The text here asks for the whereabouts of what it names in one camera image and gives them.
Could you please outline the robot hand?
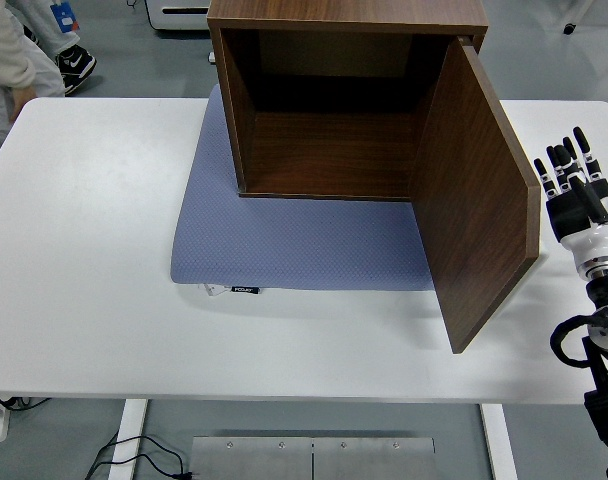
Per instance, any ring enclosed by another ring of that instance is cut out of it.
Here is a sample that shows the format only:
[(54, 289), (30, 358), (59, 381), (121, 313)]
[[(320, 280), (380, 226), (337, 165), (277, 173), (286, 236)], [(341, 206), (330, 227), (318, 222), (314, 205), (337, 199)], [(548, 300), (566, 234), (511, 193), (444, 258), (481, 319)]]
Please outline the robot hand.
[(608, 277), (608, 180), (583, 130), (546, 153), (551, 170), (533, 161), (556, 241), (573, 255), (581, 279)]

